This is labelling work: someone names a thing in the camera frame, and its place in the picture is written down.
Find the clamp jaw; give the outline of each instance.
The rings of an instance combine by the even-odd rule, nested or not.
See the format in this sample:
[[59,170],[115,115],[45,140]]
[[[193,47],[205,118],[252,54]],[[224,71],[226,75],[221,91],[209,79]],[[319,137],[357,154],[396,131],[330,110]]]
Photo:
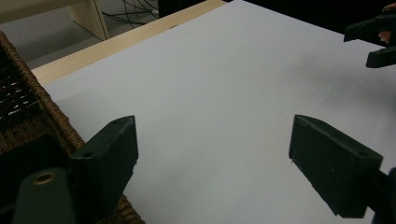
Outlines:
[[289,157],[335,215],[373,224],[396,224],[396,168],[379,168],[383,157],[322,120],[295,115]]
[[[381,31],[396,34],[396,8],[385,8],[382,15],[349,25],[345,29],[344,42],[378,35]],[[387,48],[369,53],[366,67],[379,68],[393,64],[396,64],[396,35],[391,36]]]
[[45,135],[0,156],[0,223],[79,224],[113,215],[137,163],[134,116],[71,158]]

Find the white paper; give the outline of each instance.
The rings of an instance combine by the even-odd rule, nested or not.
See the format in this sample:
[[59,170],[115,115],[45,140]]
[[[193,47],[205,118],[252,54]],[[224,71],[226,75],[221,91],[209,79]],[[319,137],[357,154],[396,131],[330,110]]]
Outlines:
[[395,166],[395,67],[343,38],[234,0],[46,89],[85,140],[135,115],[124,193],[147,223],[371,223],[335,217],[288,155],[301,114]]

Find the white sheet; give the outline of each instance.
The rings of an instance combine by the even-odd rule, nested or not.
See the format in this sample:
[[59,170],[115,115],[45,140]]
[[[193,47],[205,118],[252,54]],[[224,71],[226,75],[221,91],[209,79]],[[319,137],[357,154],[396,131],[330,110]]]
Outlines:
[[125,194],[147,223],[371,223],[335,217],[288,152],[302,114],[395,166],[395,67],[364,66],[378,49],[234,0],[46,89],[85,140],[136,116]]

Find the floor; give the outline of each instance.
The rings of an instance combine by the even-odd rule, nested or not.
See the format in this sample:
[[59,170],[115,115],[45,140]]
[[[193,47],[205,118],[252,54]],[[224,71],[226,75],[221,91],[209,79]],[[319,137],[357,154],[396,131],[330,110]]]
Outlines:
[[[127,4],[122,0],[98,0],[97,3],[109,15],[125,14],[125,8],[128,13],[142,11],[136,7],[149,11],[154,9],[154,13],[130,14],[129,21],[136,23],[149,23],[158,18],[158,11],[155,11],[158,9],[157,0],[128,0]],[[125,15],[119,17],[128,20]],[[105,16],[105,21],[110,37],[140,26],[125,21],[114,21],[108,16]],[[102,41],[73,22],[66,7],[0,24],[0,31],[6,34],[7,39],[31,69]]]

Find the black clamp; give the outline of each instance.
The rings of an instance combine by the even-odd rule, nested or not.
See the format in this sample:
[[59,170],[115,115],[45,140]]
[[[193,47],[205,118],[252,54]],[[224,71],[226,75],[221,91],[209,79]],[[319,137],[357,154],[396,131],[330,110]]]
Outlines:
[[381,31],[391,31],[393,35],[387,48],[369,53],[366,67],[379,68],[396,64],[396,8],[385,8],[382,15],[351,24],[345,29],[344,42],[378,35]]

